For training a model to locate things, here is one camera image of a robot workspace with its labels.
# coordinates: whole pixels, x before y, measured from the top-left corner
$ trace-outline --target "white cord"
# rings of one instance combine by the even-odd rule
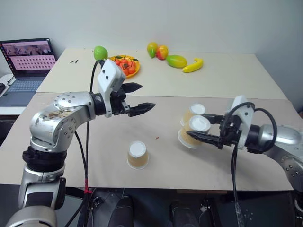
[[[123,199],[123,195],[124,195],[124,190],[125,190],[125,188],[123,188],[123,193],[122,193],[122,196],[121,196],[122,199]]]
[[[199,216],[199,220],[198,220],[199,224],[200,224],[200,218],[201,218],[201,216],[202,216],[204,213],[205,213],[205,211],[202,212],[202,213],[200,214],[200,216]]]

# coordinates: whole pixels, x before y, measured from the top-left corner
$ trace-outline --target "orange plate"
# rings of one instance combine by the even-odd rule
[[[109,59],[113,60],[113,61],[115,61],[115,59],[119,59],[119,60],[126,59],[128,62],[134,61],[136,63],[136,68],[135,68],[136,71],[133,74],[128,74],[126,76],[126,78],[130,78],[130,77],[134,76],[140,69],[140,62],[138,61],[138,59],[136,59],[132,56],[129,56],[129,55],[120,54],[120,55],[112,56]]]

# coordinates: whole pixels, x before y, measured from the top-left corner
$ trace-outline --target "plate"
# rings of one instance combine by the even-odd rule
[[[136,59],[136,58],[134,58],[132,56],[129,56],[129,55],[125,55],[125,54],[120,54],[120,55],[116,55],[116,56],[110,57],[110,60],[113,60],[113,61],[116,61],[116,60],[120,61],[120,60],[123,60],[123,59],[126,59],[128,61],[128,66],[125,65],[125,64],[123,64],[123,65],[119,64],[118,66],[120,68],[123,67],[124,69],[128,70],[130,68],[130,66],[129,66],[130,64],[136,64],[135,72],[132,73],[132,74],[126,75],[126,78],[130,78],[130,77],[134,76],[139,71],[139,69],[140,69],[140,62],[138,61],[138,59]]]

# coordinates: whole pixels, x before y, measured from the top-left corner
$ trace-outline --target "green apple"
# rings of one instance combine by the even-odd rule
[[[107,50],[103,46],[96,46],[94,49],[94,58],[96,60],[107,59]]]

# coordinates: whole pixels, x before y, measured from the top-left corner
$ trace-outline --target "laptop keyboard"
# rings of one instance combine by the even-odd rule
[[[16,80],[7,92],[36,91],[41,83],[42,80]]]

